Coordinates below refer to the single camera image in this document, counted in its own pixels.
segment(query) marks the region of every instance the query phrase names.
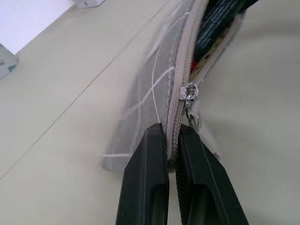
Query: red object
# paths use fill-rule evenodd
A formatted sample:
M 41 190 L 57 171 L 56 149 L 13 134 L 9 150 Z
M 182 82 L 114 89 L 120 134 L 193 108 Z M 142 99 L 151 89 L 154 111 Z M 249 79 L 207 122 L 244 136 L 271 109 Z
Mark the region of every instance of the red object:
M 192 60 L 192 63 L 191 63 L 191 73 L 193 72 L 193 70 L 195 69 L 196 66 L 197 66 L 197 61 L 196 60 Z

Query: white box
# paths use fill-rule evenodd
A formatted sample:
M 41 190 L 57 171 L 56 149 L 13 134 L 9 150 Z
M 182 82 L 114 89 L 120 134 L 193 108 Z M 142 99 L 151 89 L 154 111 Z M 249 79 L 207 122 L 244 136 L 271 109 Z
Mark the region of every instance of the white box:
M 73 0 L 78 8 L 90 8 L 100 6 L 104 0 Z

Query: zipper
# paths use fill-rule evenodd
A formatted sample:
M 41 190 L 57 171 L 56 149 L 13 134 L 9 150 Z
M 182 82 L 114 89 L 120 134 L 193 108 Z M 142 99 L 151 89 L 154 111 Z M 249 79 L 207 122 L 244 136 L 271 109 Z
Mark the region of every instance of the zipper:
M 189 110 L 199 95 L 199 88 L 196 83 L 189 83 L 180 89 L 179 100 L 184 102 L 184 111 L 186 112 L 188 123 L 194 129 L 198 129 L 200 114 L 191 116 Z
M 198 23 L 200 21 L 201 17 L 203 16 L 203 12 L 199 13 L 196 11 L 198 15 L 200 16 L 195 16 L 193 19 L 197 18 L 194 23 Z M 220 54 L 223 52 L 225 47 L 228 45 L 228 43 L 231 41 L 233 38 L 234 34 L 238 31 L 238 28 L 240 27 L 241 21 L 242 21 L 243 15 L 237 15 L 232 22 L 232 25 L 225 36 L 225 38 L 222 40 L 218 48 L 215 50 L 215 52 L 210 56 L 209 60 L 206 62 L 205 66 L 201 69 L 199 74 L 195 77 L 195 79 L 191 82 L 188 83 L 188 76 L 189 76 L 189 66 L 191 65 L 192 61 L 192 56 L 194 52 L 194 44 L 195 44 L 195 35 L 197 34 L 197 30 L 199 27 L 196 28 L 195 30 L 191 30 L 191 35 L 189 38 L 189 43 L 186 45 L 186 52 L 184 54 L 185 60 L 182 60 L 181 57 L 177 60 L 179 63 L 179 67 L 182 67 L 182 63 L 185 63 L 185 65 L 188 65 L 185 69 L 178 69 L 178 71 L 181 71 L 181 78 L 182 78 L 182 87 L 180 88 L 180 93 L 178 97 L 178 103 L 176 110 L 175 117 L 173 118 L 168 118 L 168 124 L 167 124 L 167 132 L 166 132 L 166 139 L 167 139 L 167 159 L 169 162 L 169 168 L 173 169 L 176 167 L 176 160 L 177 160 L 177 147 L 178 147 L 178 136 L 180 132 L 180 126 L 181 126 L 181 121 L 182 121 L 182 116 L 184 112 L 187 115 L 188 122 L 190 126 L 194 128 L 199 127 L 200 123 L 200 114 L 191 116 L 189 113 L 190 110 L 193 108 L 194 102 L 196 101 L 198 95 L 199 95 L 199 88 L 198 86 L 203 82 L 206 74 L 210 70 L 210 68 L 214 65 L 214 63 L 217 61 L 219 58 Z
M 208 0 L 195 0 L 181 34 L 181 40 L 175 62 L 174 85 L 169 106 L 166 127 L 166 144 L 168 167 L 174 169 L 177 160 L 178 136 L 181 126 L 185 102 L 179 99 L 181 88 L 187 85 L 190 65 L 194 54 L 194 45 L 202 17 Z
M 236 16 L 236 18 L 232 22 L 232 25 L 231 25 L 228 33 L 226 34 L 226 37 L 222 40 L 220 46 L 211 55 L 210 59 L 206 62 L 206 64 L 204 65 L 204 67 L 201 69 L 201 71 L 198 73 L 198 75 L 193 80 L 193 82 L 190 83 L 190 84 L 188 84 L 187 86 L 193 86 L 193 87 L 195 87 L 198 90 L 198 93 L 199 93 L 198 85 L 200 85 L 203 82 L 203 80 L 204 80 L 206 74 L 208 73 L 209 69 L 214 65 L 214 63 L 218 59 L 220 53 L 222 53 L 222 51 L 224 50 L 224 48 L 228 45 L 228 42 L 230 42 L 230 40 L 234 36 L 235 32 L 237 31 L 237 29 L 236 29 L 237 26 L 238 27 L 240 26 L 240 22 L 241 22 L 241 16 L 238 15 L 238 16 Z M 182 90 L 180 90 L 180 91 L 185 91 L 186 95 L 189 95 L 189 93 L 191 92 L 191 90 L 187 89 L 187 86 L 186 87 L 182 87 Z M 180 100 L 184 101 L 184 105 L 188 105 L 188 107 L 184 107 L 184 110 L 185 110 L 185 113 L 186 113 L 189 125 L 192 128 L 194 128 L 195 130 L 199 129 L 200 113 L 197 113 L 197 115 L 195 115 L 195 114 L 193 115 L 193 114 L 191 114 L 191 112 L 197 111 L 197 109 L 194 109 L 192 107 L 192 106 L 194 106 L 193 103 L 196 100 L 197 96 L 192 101 L 188 101 L 188 102 L 186 102 L 185 99 L 180 98 Z

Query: zipper slider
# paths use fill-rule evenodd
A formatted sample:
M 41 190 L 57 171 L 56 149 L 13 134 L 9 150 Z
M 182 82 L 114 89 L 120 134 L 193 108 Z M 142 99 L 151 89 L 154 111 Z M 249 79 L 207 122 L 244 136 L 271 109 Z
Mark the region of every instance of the zipper slider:
M 188 110 L 192 102 L 198 97 L 199 89 L 196 83 L 189 83 L 180 89 L 179 99 L 185 101 L 185 110 Z
M 200 115 L 197 114 L 196 117 L 193 117 L 189 114 L 189 109 L 192 106 L 192 103 L 196 100 L 199 94 L 198 85 L 195 83 L 189 83 L 187 86 L 184 86 L 180 89 L 179 99 L 185 101 L 184 110 L 187 115 L 187 120 L 189 125 L 198 130 Z

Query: gray zipper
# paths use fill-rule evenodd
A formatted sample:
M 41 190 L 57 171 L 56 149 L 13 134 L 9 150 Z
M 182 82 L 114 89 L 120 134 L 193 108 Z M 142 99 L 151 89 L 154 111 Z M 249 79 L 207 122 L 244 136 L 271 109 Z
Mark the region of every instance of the gray zipper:
M 179 89 L 173 89 L 173 94 L 176 94 L 177 91 L 178 95 L 177 97 L 176 95 L 172 95 L 170 103 L 171 116 L 169 114 L 166 130 L 167 158 L 169 161 L 169 166 L 171 168 L 174 168 L 176 163 L 178 136 L 181 126 L 182 115 L 184 114 L 184 112 L 186 113 L 189 124 L 193 127 L 199 126 L 199 121 L 201 120 L 199 113 L 197 115 L 190 114 L 190 112 L 195 112 L 195 109 L 193 109 L 193 102 L 195 102 L 199 93 L 193 93 L 192 95 L 194 99 L 188 99 L 188 96 L 191 95 L 190 87 L 198 89 L 198 85 L 203 82 L 204 77 L 206 76 L 210 68 L 214 65 L 216 60 L 219 58 L 220 54 L 223 52 L 224 48 L 234 37 L 234 34 L 240 27 L 241 20 L 243 17 L 243 15 L 236 16 L 226 37 L 223 39 L 216 51 L 210 56 L 210 59 L 207 61 L 205 66 L 202 68 L 202 70 L 199 72 L 196 78 L 192 81 L 192 83 L 188 84 L 188 76 L 190 74 L 189 65 L 191 63 L 194 52 L 195 38 L 199 28 L 199 21 L 201 20 L 206 9 L 206 7 L 203 4 L 207 3 L 207 0 L 195 1 L 195 5 L 193 7 L 193 10 L 191 11 L 187 24 L 185 26 L 185 30 L 182 34 L 182 41 L 180 42 L 178 57 L 176 60 L 174 84 L 178 82 L 178 77 L 181 77 L 182 86 Z

